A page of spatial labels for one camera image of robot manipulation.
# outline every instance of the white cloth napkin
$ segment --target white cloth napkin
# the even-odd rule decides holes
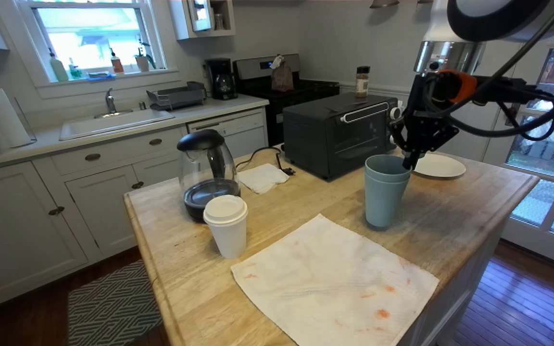
[[[289,180],[289,174],[272,163],[264,163],[252,168],[239,170],[237,180],[247,184],[254,192],[264,193],[272,190],[277,182]]]
[[[324,215],[231,266],[297,343],[397,343],[437,276]]]

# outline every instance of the wooden floor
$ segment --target wooden floor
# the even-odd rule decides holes
[[[0,305],[0,346],[68,343],[68,293],[139,259],[131,249]],[[162,326],[135,346],[166,346]],[[554,346],[554,263],[501,241],[447,346]]]

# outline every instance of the faucet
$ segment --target faucet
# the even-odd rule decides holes
[[[116,97],[112,95],[112,88],[106,92],[106,113],[118,113]]]

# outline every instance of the blue-gray cup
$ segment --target blue-gray cup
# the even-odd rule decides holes
[[[374,228],[387,228],[410,180],[402,157],[377,153],[366,159],[366,220]]]

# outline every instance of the paper towel roll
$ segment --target paper towel roll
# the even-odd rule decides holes
[[[0,149],[33,142],[6,90],[0,88]]]

